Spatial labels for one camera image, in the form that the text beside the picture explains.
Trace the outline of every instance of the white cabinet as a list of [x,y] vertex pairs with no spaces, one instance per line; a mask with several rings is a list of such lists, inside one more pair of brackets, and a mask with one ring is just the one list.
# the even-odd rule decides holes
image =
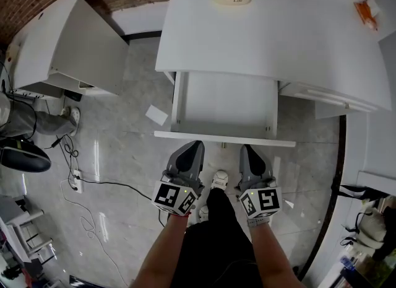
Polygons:
[[278,84],[258,76],[177,72],[171,132],[158,137],[294,147],[277,141]]
[[300,84],[297,82],[292,82],[288,85],[281,86],[279,94],[287,95],[289,97],[306,98],[308,100],[336,105],[347,110],[351,109],[362,112],[372,112],[378,110],[377,107],[355,98],[348,98],[342,94],[337,94],[329,90],[318,89],[316,87]]
[[57,0],[29,25],[15,62],[15,89],[121,93],[128,45],[84,0]]
[[353,5],[359,1],[252,0],[231,7],[170,0],[155,69],[261,76],[325,89],[302,94],[326,102],[391,110],[384,60]]

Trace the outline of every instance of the gray pants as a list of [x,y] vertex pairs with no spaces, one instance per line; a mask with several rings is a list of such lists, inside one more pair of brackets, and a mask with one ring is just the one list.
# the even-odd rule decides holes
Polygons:
[[[26,104],[20,102],[11,102],[14,104],[14,111],[10,111],[8,117],[9,124],[0,129],[0,135],[14,137],[23,134],[31,134],[35,124],[35,114]],[[37,112],[36,131],[44,135],[63,135],[69,134],[75,130],[75,121],[73,118],[63,118],[59,115],[50,115],[46,112]]]

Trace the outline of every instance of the shoe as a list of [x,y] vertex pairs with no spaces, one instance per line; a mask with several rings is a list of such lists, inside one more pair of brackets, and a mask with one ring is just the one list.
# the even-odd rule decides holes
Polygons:
[[209,220],[209,209],[208,206],[203,206],[199,210],[199,220],[200,222],[205,222]]
[[64,107],[64,108],[62,109],[62,112],[61,112],[61,117],[63,117],[63,118],[69,118],[69,117],[70,117],[70,113],[71,113],[70,107]]
[[217,170],[213,177],[212,186],[210,189],[219,188],[226,190],[228,184],[228,174],[224,170]]
[[75,121],[75,130],[71,132],[69,135],[70,136],[75,136],[78,128],[79,128],[79,123],[80,123],[80,110],[77,107],[72,108],[70,112],[70,117]]

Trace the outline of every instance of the open drawer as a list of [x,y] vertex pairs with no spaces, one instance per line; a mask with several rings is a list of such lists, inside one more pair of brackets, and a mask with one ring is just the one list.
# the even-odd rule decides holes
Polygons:
[[276,141],[278,84],[259,76],[177,72],[171,132],[157,137],[294,147]]

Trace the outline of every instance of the electrical cable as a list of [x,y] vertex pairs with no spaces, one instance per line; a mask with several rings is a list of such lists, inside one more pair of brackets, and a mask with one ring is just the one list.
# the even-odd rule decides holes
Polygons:
[[[10,99],[12,100],[11,111],[10,111],[10,115],[8,116],[8,119],[9,119],[10,121],[8,121],[8,122],[4,123],[3,125],[1,125],[1,126],[0,126],[0,129],[1,129],[3,126],[5,126],[6,124],[9,124],[9,123],[11,122],[12,115],[14,114],[14,105],[15,105],[15,102],[23,103],[23,104],[26,104],[28,107],[30,107],[30,108],[33,110],[34,114],[35,114],[35,123],[34,123],[34,125],[33,125],[32,134],[31,134],[28,138],[26,138],[26,139],[30,139],[30,138],[33,137],[33,135],[34,135],[35,132],[36,132],[36,127],[37,127],[37,113],[36,113],[35,109],[34,109],[30,104],[28,104],[28,103],[26,103],[26,102],[24,102],[24,101],[15,99],[15,95],[14,95],[14,92],[15,92],[15,91],[14,91],[14,89],[12,88],[12,85],[11,85],[10,74],[8,73],[8,70],[7,70],[6,66],[4,65],[4,63],[2,63],[1,61],[0,61],[0,63],[1,63],[2,66],[4,67],[4,70],[5,70],[6,74],[7,74],[8,82],[9,82],[9,87],[11,88],[11,94],[12,94],[12,97],[11,97],[10,95],[6,94],[6,97],[7,97],[7,98],[10,98]],[[0,137],[3,137],[3,138],[13,138],[13,137],[2,136],[2,135],[0,135]]]
[[165,225],[163,225],[162,221],[161,221],[161,210],[158,209],[158,221],[160,221],[162,227],[165,227]]
[[0,249],[0,253],[2,253],[4,247],[6,247],[6,244],[7,244],[7,240],[4,241],[4,244],[2,245],[2,247],[1,247],[1,249]]
[[217,278],[217,279],[213,282],[213,284],[212,284],[210,287],[213,287],[213,286],[216,284],[216,282],[218,282],[218,281],[224,276],[224,274],[229,270],[229,268],[230,268],[232,265],[234,265],[235,263],[239,263],[240,261],[246,261],[246,262],[248,262],[248,263],[246,263],[246,265],[257,265],[257,263],[255,263],[255,262],[253,262],[253,261],[251,261],[251,260],[237,260],[237,261],[233,261],[232,263],[230,263],[230,264],[226,267],[226,269],[224,270],[223,274],[221,274],[220,277]]
[[[47,106],[48,113],[51,114],[51,113],[50,113],[50,108],[49,108],[49,106],[48,106],[48,102],[45,101],[45,103],[46,103],[46,106]],[[72,188],[74,191],[77,190],[77,188],[75,188],[75,187],[73,187],[73,186],[71,185],[71,183],[70,183],[70,176],[72,176],[73,178],[76,178],[76,179],[78,179],[78,180],[84,181],[84,182],[86,182],[86,183],[96,183],[96,184],[98,184],[98,185],[118,185],[118,186],[126,186],[126,187],[128,187],[128,188],[130,188],[130,189],[136,191],[137,193],[139,193],[139,194],[140,194],[141,196],[143,196],[144,198],[146,198],[146,199],[148,199],[148,200],[150,200],[150,201],[152,200],[150,197],[148,197],[148,196],[146,196],[145,194],[141,193],[138,189],[134,188],[133,186],[127,185],[127,184],[125,184],[125,183],[109,182],[109,181],[88,181],[88,180],[82,179],[82,178],[79,177],[79,176],[74,175],[74,174],[72,173],[72,168],[71,168],[71,166],[72,166],[72,158],[75,159],[75,162],[76,162],[76,164],[77,164],[77,169],[78,169],[79,164],[77,163],[77,157],[79,156],[79,151],[78,151],[77,149],[74,149],[73,140],[71,139],[71,137],[70,137],[69,135],[65,134],[65,135],[61,136],[60,138],[59,138],[58,135],[57,135],[56,137],[57,137],[57,140],[54,141],[54,142],[52,143],[51,147],[47,147],[47,148],[45,148],[45,149],[54,148],[54,147],[56,147],[57,145],[60,146],[60,148],[61,148],[61,150],[62,150],[62,153],[63,153],[63,156],[64,156],[64,159],[65,159],[65,161],[66,161],[66,163],[67,163],[67,166],[69,167],[69,176],[67,177],[67,182],[69,183],[70,188]],[[70,144],[68,144],[68,143],[66,142],[66,137],[70,139]],[[62,145],[60,145],[60,142],[62,141],[62,139],[65,140],[65,143],[64,143],[64,151],[70,155],[70,162],[67,161],[66,155],[65,155],[65,153],[63,152],[63,149],[62,149]],[[159,210],[159,209],[158,209],[158,221],[161,223],[161,225],[162,225],[163,227],[165,227],[164,224],[163,224],[162,221],[161,221],[161,210]]]
[[[87,207],[85,207],[85,206],[83,206],[83,205],[81,205],[81,204],[79,204],[79,203],[77,203],[77,202],[70,201],[70,200],[66,199],[66,197],[64,196],[64,192],[63,192],[63,188],[62,188],[62,182],[66,181],[66,180],[67,180],[67,179],[61,181],[61,191],[62,191],[62,195],[63,195],[64,200],[67,201],[67,202],[69,202],[69,203],[71,203],[71,204],[73,204],[73,205],[75,205],[75,206],[82,207],[82,208],[84,208],[85,210],[87,210],[87,211],[89,212],[89,214],[91,215],[92,223],[89,222],[84,216],[80,216],[80,223],[81,223],[82,228],[86,231],[87,237],[88,237],[88,238],[90,238],[90,239],[96,238],[96,239],[98,240],[98,242],[99,242],[99,244],[100,244],[100,246],[101,246],[101,249],[102,249],[103,252],[107,255],[107,257],[111,260],[111,262],[116,266],[116,269],[117,269],[117,272],[118,272],[120,278],[122,279],[122,281],[123,281],[123,283],[125,284],[125,286],[128,287],[128,284],[125,282],[125,280],[124,280],[124,278],[123,278],[123,275],[121,275],[121,273],[120,273],[120,271],[119,271],[119,268],[118,268],[116,262],[115,262],[115,261],[110,257],[110,255],[106,252],[106,250],[105,250],[105,248],[103,247],[103,244],[101,243],[99,237],[96,235],[95,220],[93,219],[93,215],[92,215],[90,209],[88,209]],[[90,226],[90,229],[87,229],[87,228],[84,226],[83,221],[86,221],[86,223]]]

